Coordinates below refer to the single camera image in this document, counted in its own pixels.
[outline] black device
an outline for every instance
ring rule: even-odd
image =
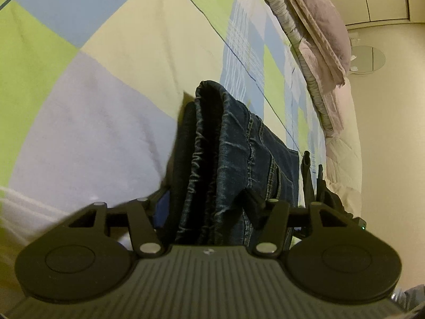
[[[402,313],[390,295],[397,253],[334,208],[291,208],[244,190],[262,233],[244,246],[163,246],[149,220],[161,194],[93,203],[27,246],[15,273],[27,295],[8,319],[335,318]],[[128,227],[133,251],[109,237]],[[309,234],[284,248],[288,228]]]

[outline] pink pillow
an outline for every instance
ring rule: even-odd
[[[345,84],[351,46],[347,28],[335,6],[330,0],[289,1],[325,59],[336,85]]]

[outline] jeans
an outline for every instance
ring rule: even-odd
[[[175,243],[252,246],[256,231],[235,197],[298,205],[299,157],[220,84],[196,90],[195,148]]]

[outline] denim waistband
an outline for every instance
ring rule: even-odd
[[[176,243],[246,245],[259,235],[235,197],[298,204],[299,157],[220,84],[196,90],[196,137]]]

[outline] bed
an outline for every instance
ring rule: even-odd
[[[0,39],[0,312],[22,296],[23,246],[91,202],[167,180],[202,80],[300,158],[309,150],[313,179],[326,169],[320,114],[265,0],[0,0]]]

